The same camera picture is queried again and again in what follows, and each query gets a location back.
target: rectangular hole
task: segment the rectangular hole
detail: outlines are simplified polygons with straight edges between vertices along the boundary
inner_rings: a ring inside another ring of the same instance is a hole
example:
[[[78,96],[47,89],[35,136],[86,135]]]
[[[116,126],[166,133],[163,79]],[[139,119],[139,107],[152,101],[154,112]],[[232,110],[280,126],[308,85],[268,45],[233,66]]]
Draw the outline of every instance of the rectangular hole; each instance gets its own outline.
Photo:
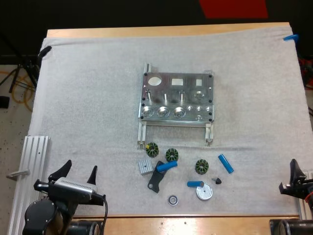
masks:
[[[181,78],[173,78],[172,79],[172,86],[182,86],[184,85],[184,80]]]
[[[196,86],[202,86],[202,79],[196,79]]]

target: wooden table edge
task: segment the wooden table edge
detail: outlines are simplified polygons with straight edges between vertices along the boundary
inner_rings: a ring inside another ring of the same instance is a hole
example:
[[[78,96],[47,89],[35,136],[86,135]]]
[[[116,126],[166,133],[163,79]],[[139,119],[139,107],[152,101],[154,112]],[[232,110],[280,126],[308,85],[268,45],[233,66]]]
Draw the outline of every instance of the wooden table edge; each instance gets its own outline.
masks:
[[[48,38],[107,38],[192,36],[235,32],[264,27],[283,27],[289,23],[241,23],[181,25],[158,27],[50,29]],[[270,219],[294,219],[297,214],[121,214],[109,215],[106,234],[265,234]],[[77,219],[101,220],[103,215],[75,216]]]
[[[191,36],[213,33],[235,32],[265,27],[289,26],[287,22],[276,23],[233,23],[207,25],[181,25],[156,27],[121,27],[121,28],[75,28],[49,29],[48,38],[107,38],[107,37],[157,37]]]

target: countersunk hole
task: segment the countersunk hole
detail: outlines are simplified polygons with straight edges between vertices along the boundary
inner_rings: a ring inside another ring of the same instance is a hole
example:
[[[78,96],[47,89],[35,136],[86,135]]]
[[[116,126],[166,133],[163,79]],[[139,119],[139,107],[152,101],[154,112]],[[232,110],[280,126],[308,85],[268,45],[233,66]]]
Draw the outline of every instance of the countersunk hole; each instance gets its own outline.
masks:
[[[162,80],[159,77],[152,77],[152,78],[149,79],[148,83],[151,86],[157,86],[157,85],[159,85],[161,83],[161,81]]]

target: blue clamp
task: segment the blue clamp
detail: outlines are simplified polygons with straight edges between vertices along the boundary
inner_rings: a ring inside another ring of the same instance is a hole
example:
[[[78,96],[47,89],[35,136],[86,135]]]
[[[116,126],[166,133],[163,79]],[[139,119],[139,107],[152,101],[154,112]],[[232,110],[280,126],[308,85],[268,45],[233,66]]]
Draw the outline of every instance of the blue clamp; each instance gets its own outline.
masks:
[[[192,188],[203,187],[204,182],[203,181],[188,181],[187,186],[192,187]]]
[[[294,40],[294,42],[296,43],[299,40],[299,35],[293,34],[284,38],[284,41],[289,41],[289,40]]]
[[[162,171],[171,169],[172,167],[175,167],[175,166],[177,166],[177,161],[171,161],[171,162],[166,163],[166,164],[158,165],[158,166],[156,167],[156,170],[157,170],[158,172],[162,172]]]
[[[234,172],[234,169],[231,167],[231,165],[229,164],[229,162],[227,161],[226,157],[223,154],[219,155],[219,159],[229,174]]]

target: wooden table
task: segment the wooden table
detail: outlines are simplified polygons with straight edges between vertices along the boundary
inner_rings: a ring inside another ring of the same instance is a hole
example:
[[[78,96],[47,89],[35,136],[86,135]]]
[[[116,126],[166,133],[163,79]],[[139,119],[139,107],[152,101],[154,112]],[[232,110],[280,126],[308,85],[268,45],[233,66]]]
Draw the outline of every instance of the wooden table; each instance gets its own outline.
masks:
[[[224,33],[257,29],[263,27],[289,26],[289,23],[244,23],[163,27],[130,28],[85,28],[85,29],[50,29],[47,37],[59,38],[101,38],[101,37],[143,37],[143,36],[187,36],[212,33]],[[239,215],[239,216],[114,216],[109,215],[105,234],[107,235],[173,235],[173,234],[208,234],[208,235],[269,235],[269,220],[298,218],[275,215]]]

